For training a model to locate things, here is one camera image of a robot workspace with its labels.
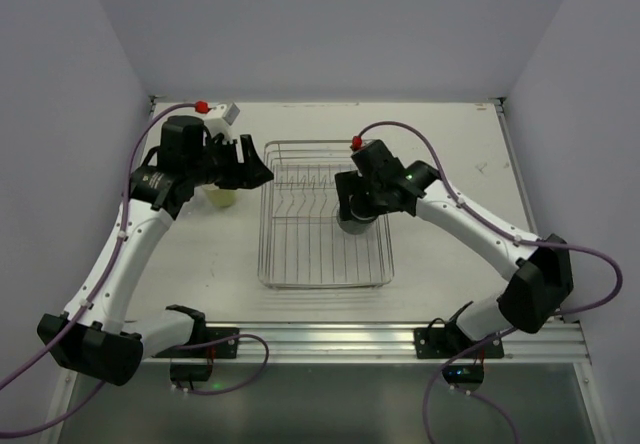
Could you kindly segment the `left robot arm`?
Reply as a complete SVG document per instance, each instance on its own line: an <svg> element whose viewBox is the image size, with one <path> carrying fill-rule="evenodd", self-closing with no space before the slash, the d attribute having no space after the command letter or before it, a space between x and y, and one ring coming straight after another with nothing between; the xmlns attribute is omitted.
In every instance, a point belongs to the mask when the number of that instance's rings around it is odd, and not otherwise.
<svg viewBox="0 0 640 444"><path fill-rule="evenodd" d="M272 178L251 135L230 139L200 118L168 118L159 145L131 172L115 228L85 283L60 314L46 314L38 324L37 334L56 363L122 386L146 358L172 348L201 348L206 317L195 309L170 305L127 323L136 286L198 187L250 190Z"/></svg>

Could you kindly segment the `dark grey ceramic mug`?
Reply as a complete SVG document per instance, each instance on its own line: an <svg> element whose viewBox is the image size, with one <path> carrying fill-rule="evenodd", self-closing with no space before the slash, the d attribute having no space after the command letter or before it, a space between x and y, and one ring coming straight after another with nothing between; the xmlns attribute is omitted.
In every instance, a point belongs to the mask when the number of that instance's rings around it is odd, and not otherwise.
<svg viewBox="0 0 640 444"><path fill-rule="evenodd" d="M376 217L358 217L351 211L339 209L336 214L339 228L349 235L364 234L377 220Z"/></svg>

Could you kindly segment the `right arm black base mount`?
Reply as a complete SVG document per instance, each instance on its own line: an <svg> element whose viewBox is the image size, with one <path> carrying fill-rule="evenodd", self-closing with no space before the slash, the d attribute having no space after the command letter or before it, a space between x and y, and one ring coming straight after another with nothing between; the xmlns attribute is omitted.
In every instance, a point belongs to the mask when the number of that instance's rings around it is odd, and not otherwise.
<svg viewBox="0 0 640 444"><path fill-rule="evenodd" d="M466 337L457 325L457 319L471 305L468 302L450 319L435 318L426 327L413 330L413 344L418 359L449 359L472 347L474 342Z"/></svg>

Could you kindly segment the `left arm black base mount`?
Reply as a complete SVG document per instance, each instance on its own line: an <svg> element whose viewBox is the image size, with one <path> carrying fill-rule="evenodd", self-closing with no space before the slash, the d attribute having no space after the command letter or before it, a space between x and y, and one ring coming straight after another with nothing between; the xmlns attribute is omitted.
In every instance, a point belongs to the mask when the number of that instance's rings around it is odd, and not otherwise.
<svg viewBox="0 0 640 444"><path fill-rule="evenodd" d="M193 342L188 342L188 345L193 344L205 344L212 341L218 341L223 338L228 338L228 341L224 341L215 346L199 349L176 349L172 348L166 351L163 356L168 358L193 358L193 359L235 359L237 357L238 350L238 338L240 329L235 327L206 327L202 337L198 337Z"/></svg>

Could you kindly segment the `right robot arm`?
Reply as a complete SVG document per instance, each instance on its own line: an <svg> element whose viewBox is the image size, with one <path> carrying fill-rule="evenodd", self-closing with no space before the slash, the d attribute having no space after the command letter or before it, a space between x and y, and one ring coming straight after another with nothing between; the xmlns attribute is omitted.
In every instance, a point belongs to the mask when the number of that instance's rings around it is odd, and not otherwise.
<svg viewBox="0 0 640 444"><path fill-rule="evenodd" d="M463 305L445 322L449 338L470 344L510 328L534 334L572 292L570 258L558 236L508 229L484 209L470 213L439 170L424 161L404 166L380 140L351 159L354 169L334 177L342 230L362 234L380 216L406 213L462 242L505 280L503 291Z"/></svg>

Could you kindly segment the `yellow-green ceramic mug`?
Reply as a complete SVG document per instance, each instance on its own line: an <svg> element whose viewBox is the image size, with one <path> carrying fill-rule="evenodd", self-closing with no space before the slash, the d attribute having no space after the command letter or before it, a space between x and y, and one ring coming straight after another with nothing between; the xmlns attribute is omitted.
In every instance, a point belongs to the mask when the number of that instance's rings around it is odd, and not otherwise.
<svg viewBox="0 0 640 444"><path fill-rule="evenodd" d="M226 189L205 189L204 193L209 202L216 208L229 208L236 203L236 191Z"/></svg>

